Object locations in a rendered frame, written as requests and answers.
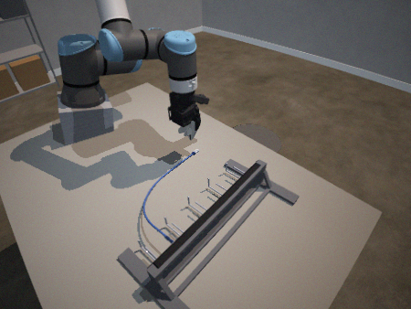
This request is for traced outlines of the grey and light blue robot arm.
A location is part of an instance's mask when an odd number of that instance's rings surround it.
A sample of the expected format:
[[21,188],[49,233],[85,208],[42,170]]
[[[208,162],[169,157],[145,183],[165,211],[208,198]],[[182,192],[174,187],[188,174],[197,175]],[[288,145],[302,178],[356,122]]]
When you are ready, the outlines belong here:
[[103,28],[99,40],[93,35],[75,34],[58,41],[63,79],[60,98],[64,105],[87,109],[103,104],[105,93],[99,76],[135,72],[147,59],[167,63],[171,91],[188,93],[197,88],[192,33],[167,32],[157,27],[150,28],[155,31],[133,29],[133,0],[95,1]]

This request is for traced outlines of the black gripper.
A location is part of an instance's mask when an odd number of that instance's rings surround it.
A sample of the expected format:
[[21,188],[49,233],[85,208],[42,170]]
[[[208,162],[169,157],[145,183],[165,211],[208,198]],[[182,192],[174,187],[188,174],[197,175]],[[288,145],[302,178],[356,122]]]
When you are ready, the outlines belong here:
[[172,106],[168,107],[168,113],[171,111],[169,120],[180,125],[181,127],[178,129],[178,133],[184,133],[184,136],[188,135],[190,140],[193,140],[201,124],[197,104],[195,104],[194,101],[189,101],[190,96],[194,93],[195,91],[181,94],[175,92],[169,93]]

